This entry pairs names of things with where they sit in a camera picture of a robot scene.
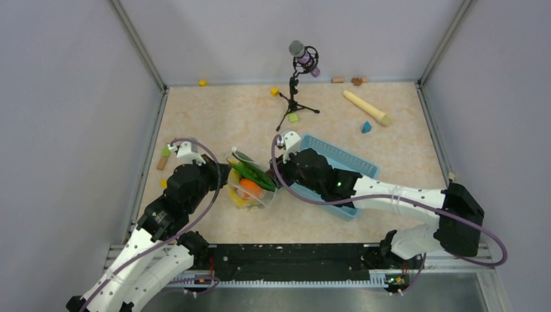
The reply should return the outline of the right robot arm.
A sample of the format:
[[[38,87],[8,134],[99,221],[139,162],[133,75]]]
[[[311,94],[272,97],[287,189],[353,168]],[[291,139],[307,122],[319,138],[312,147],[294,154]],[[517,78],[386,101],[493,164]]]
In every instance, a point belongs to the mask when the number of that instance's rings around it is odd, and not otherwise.
[[[273,156],[270,167],[281,187],[301,185],[320,197],[312,200],[294,194],[305,202],[375,209],[418,220],[419,226],[393,230],[381,242],[381,260],[390,268],[435,250],[458,257],[474,257],[478,253],[485,213],[459,183],[450,183],[445,189],[384,183],[359,172],[334,168],[311,148]]]

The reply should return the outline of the orange fruit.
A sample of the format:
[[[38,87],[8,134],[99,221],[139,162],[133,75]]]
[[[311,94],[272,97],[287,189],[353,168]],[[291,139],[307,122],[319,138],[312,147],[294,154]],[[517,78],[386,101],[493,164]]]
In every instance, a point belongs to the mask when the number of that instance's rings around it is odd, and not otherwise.
[[[238,195],[245,200],[252,198],[261,199],[265,194],[264,189],[250,179],[241,179],[239,184]]]

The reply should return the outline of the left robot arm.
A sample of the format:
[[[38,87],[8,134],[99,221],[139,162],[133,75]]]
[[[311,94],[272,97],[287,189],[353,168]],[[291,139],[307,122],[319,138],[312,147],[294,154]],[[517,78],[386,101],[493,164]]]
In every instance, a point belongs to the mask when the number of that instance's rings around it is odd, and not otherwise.
[[[173,171],[123,250],[89,291],[68,300],[68,311],[141,311],[180,272],[206,265],[206,240],[185,226],[204,197],[227,184],[231,167],[202,158]]]

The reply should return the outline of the blue plastic basket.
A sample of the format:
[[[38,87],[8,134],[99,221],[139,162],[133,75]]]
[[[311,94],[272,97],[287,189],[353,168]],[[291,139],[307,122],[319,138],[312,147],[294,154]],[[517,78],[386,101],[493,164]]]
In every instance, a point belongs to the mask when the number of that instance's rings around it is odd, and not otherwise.
[[[317,154],[324,156],[328,164],[333,168],[359,172],[364,176],[377,179],[379,175],[379,166],[374,163],[348,153],[330,143],[327,143],[312,135],[303,135],[301,137],[300,151],[312,148]],[[351,221],[361,215],[362,210],[343,206],[319,205],[319,208],[325,210],[344,221]]]

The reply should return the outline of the yellow mango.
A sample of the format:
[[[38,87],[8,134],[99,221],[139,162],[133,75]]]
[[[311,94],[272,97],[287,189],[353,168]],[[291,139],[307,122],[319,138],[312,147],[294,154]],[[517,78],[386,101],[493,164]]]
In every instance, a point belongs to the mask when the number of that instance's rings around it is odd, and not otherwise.
[[[238,195],[241,175],[232,169],[228,176],[229,196],[238,209],[246,208],[246,200]]]

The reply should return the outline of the clear dotted zip bag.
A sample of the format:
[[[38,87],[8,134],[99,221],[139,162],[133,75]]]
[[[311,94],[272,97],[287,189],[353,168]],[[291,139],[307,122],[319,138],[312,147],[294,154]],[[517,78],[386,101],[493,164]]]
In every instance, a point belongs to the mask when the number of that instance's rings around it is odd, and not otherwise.
[[[251,157],[232,147],[225,158],[230,166],[229,196],[238,209],[267,209],[275,199],[277,187],[267,171]]]

